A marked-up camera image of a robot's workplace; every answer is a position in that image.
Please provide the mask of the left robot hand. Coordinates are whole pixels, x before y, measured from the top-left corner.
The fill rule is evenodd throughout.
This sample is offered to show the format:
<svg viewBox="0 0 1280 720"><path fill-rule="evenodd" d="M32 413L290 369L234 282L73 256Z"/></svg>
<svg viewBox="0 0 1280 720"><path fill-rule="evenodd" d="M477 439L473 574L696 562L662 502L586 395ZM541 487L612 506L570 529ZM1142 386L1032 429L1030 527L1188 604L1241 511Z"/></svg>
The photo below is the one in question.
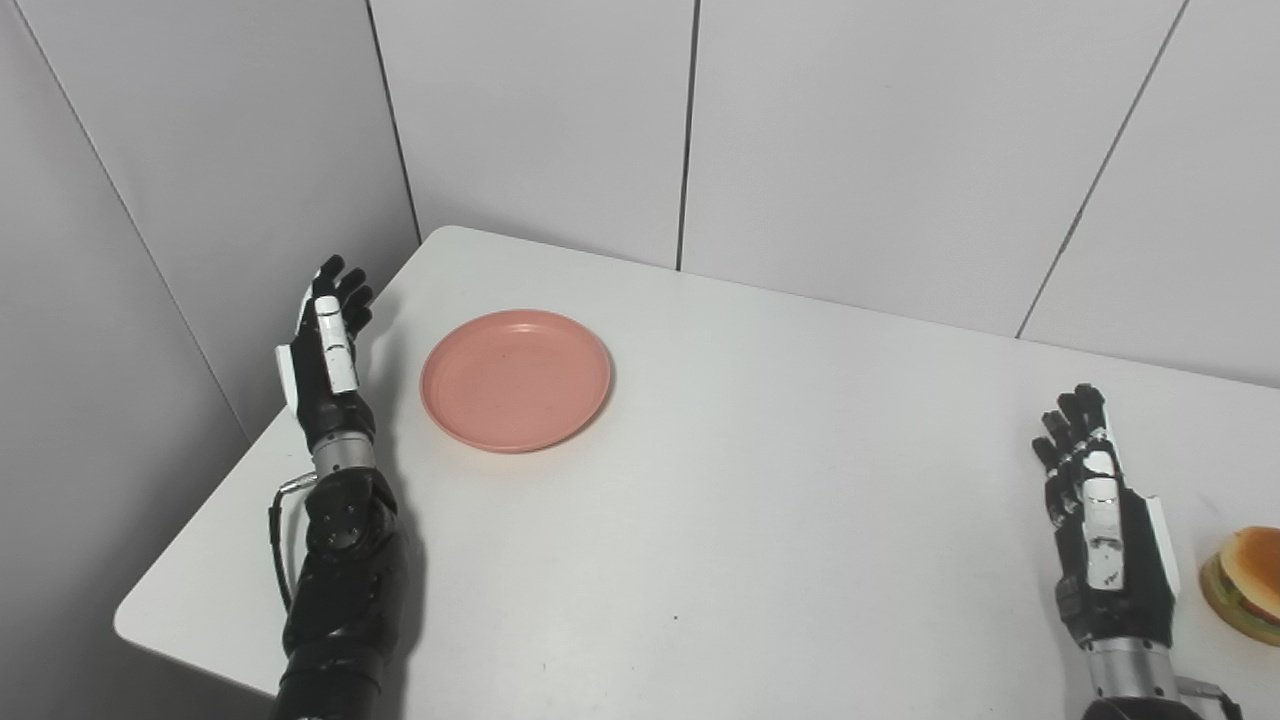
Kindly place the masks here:
<svg viewBox="0 0 1280 720"><path fill-rule="evenodd" d="M372 320L374 292L364 269L335 254L303 292L292 340L275 348L285 405L308 448L330 436L372 439L372 410L358 392L356 338Z"/></svg>

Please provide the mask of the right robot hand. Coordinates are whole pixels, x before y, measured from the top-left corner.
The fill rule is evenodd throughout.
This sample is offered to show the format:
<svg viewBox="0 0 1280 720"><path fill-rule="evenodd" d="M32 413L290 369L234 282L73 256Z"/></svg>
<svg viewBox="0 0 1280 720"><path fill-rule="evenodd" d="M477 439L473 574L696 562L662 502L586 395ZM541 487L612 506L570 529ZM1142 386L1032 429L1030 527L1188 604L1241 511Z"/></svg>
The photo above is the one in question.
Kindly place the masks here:
<svg viewBox="0 0 1280 720"><path fill-rule="evenodd" d="M1082 383L1041 418L1030 446L1061 577L1059 616L1076 646L1133 638L1172 646L1175 562L1162 512L1128 483L1105 396Z"/></svg>

